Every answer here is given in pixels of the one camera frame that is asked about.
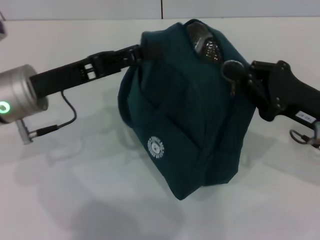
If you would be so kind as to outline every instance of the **silver cylinder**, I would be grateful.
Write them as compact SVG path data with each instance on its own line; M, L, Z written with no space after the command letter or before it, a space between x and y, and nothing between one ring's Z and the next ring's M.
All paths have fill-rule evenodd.
M48 109L48 99L37 99L31 84L36 74L30 65L0 73L0 122L12 123Z

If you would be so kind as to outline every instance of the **bag logo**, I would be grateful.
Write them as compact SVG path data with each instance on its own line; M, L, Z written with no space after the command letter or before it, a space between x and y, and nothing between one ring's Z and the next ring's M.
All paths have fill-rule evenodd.
M148 140L148 150L151 155L156 158L162 158L165 153L165 147L162 141L156 136L152 136Z

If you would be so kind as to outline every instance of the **fabric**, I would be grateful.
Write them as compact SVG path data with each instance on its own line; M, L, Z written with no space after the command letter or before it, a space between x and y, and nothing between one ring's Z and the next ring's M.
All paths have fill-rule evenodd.
M141 46L161 44L162 57L125 74L118 105L123 121L179 200L201 186L225 184L237 173L243 139L255 111L240 86L232 97L220 66L201 59L185 25L144 32ZM209 28L223 58L248 63Z

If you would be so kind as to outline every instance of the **green led light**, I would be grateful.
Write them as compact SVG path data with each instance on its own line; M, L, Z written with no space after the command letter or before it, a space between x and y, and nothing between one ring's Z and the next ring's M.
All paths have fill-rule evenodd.
M0 101L0 114L6 114L10 111L10 105L6 101Z

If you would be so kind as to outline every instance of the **wire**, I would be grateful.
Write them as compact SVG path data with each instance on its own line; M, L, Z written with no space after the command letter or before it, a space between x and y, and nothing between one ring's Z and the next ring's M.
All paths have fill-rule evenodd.
M72 109L74 116L73 116L73 118L72 118L70 121L67 121L67 122L65 122L65 123L63 123L63 124L61 124L61 125L58 125L58 129L63 128L63 127L65 127L65 126L69 125L69 124L72 124L72 123L77 119L77 117L78 117L76 109L75 109L74 106L72 106L71 103L68 101L68 99L67 99L66 96L65 96L64 91L61 91L61 96L62 96L63 100L66 102L66 104L68 104L68 106Z
M289 133L290 133L291 138L292 138L294 141L296 141L298 144L303 144L303 145L308 144L307 141L301 141L301 140L299 140L299 139L296 138L296 136L295 136L294 134L298 135L301 139L303 139L303 137L304 137L301 133L297 132L296 130L291 129L291 130L289 131Z
M40 136L52 133L54 131L57 131L57 130L59 130L59 129L61 129L61 128L69 125L69 124L72 124L77 119L77 117L78 117L77 116L77 111L74 108L74 106L72 106L71 103L68 101L68 99L66 98L63 90L61 91L61 96L62 96L63 100L66 102L66 104L68 104L68 106L72 109L73 114L74 114L73 118L70 121L67 121L67 122L65 122L65 123L63 123L61 125L52 125L52 126L47 126L47 127L44 127L44 128L37 129L35 131L31 131L30 134L36 133L34 136L32 136L32 138L40 137Z

